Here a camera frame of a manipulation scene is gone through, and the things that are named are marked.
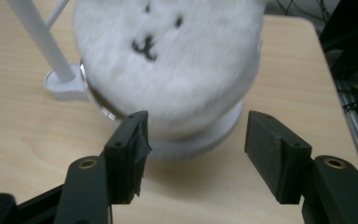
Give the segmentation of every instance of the stuffed animal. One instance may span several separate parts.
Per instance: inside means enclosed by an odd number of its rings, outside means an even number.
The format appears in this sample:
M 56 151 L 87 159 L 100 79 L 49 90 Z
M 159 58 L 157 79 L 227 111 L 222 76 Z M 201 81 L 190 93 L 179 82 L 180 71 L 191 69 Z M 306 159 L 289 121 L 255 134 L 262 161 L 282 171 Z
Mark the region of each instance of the stuffed animal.
M 88 84 L 117 114 L 149 112 L 149 136 L 180 139 L 225 115 L 259 65 L 263 0 L 76 0 Z

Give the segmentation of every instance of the black eye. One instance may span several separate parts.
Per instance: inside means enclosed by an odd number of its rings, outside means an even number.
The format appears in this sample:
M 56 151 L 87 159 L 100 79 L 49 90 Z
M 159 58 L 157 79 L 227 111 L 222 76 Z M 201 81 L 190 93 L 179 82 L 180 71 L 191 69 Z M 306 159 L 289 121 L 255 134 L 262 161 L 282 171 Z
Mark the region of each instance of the black eye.
M 150 12 L 150 3 L 147 4 L 146 8 L 145 8 L 145 12 L 146 13 L 149 13 Z
M 176 28 L 179 28 L 179 27 L 182 25 L 182 23 L 183 23 L 183 18 L 182 18 L 182 17 L 178 17 L 178 18 L 176 19 L 175 27 L 176 27 Z

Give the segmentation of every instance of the white lamp base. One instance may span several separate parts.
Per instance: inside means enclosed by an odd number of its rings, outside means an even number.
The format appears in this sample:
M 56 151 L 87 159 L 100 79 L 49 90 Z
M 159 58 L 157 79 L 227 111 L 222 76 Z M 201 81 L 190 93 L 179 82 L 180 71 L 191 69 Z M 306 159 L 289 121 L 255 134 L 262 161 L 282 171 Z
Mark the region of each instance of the white lamp base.
M 59 80 L 57 74 L 51 70 L 45 78 L 45 87 L 57 100 L 86 100 L 89 97 L 83 84 L 83 78 L 80 74 L 80 64 L 69 64 L 75 78 L 69 82 Z

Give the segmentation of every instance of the white round base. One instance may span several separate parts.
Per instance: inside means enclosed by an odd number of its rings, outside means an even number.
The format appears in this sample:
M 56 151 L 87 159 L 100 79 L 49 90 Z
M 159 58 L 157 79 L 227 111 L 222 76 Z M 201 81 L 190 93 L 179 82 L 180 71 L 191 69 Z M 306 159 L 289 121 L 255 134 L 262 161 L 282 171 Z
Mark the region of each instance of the white round base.
M 153 150 L 149 157 L 165 161 L 183 160 L 212 150 L 221 143 L 235 127 L 241 110 L 242 101 L 239 101 L 225 116 L 200 133 L 179 140 L 151 140 L 149 144 Z
M 51 70 L 45 77 L 45 87 L 57 100 L 88 100 L 89 97 L 83 84 L 83 78 L 80 74 L 79 63 L 69 64 L 74 79 L 68 82 L 62 82 L 58 74 Z

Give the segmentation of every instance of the cable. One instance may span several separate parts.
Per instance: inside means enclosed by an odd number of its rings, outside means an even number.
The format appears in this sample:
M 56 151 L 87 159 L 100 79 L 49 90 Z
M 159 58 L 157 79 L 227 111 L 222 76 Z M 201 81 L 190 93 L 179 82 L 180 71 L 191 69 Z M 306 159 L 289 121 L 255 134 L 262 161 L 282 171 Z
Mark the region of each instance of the cable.
M 314 15 L 314 14 L 311 14 L 309 12 L 307 12 L 306 10 L 302 9 L 301 7 L 298 6 L 298 4 L 296 4 L 295 2 L 293 2 L 293 6 L 302 14 L 306 15 L 306 16 L 309 16 L 315 20 L 318 20 L 318 21 L 324 21 L 323 18 L 317 16 L 317 15 Z
M 278 3 L 278 6 L 281 8 L 282 12 L 286 11 L 286 7 L 284 7 L 280 0 L 276 0 Z
M 286 11 L 284 12 L 284 15 L 287 16 L 287 13 L 289 12 L 289 8 L 290 6 L 292 5 L 293 1 L 295 0 L 291 0 L 290 3 L 289 3 L 289 6 L 287 7 Z
M 328 22 L 328 20 L 330 19 L 330 13 L 327 11 L 325 4 L 324 4 L 324 0 L 315 0 L 316 3 L 318 3 L 319 8 L 321 9 L 321 13 L 322 13 L 322 18 L 324 19 L 324 22 Z

